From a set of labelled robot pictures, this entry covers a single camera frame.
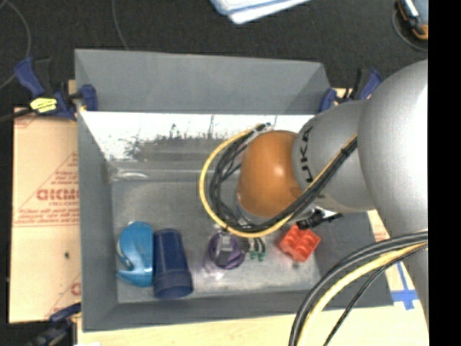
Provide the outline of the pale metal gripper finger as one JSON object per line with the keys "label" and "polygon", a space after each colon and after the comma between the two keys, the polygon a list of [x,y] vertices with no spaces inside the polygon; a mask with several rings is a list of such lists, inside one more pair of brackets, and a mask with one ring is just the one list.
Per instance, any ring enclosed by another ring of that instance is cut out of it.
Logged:
{"label": "pale metal gripper finger", "polygon": [[219,233],[218,239],[218,255],[230,256],[233,253],[233,245],[231,235],[227,231]]}

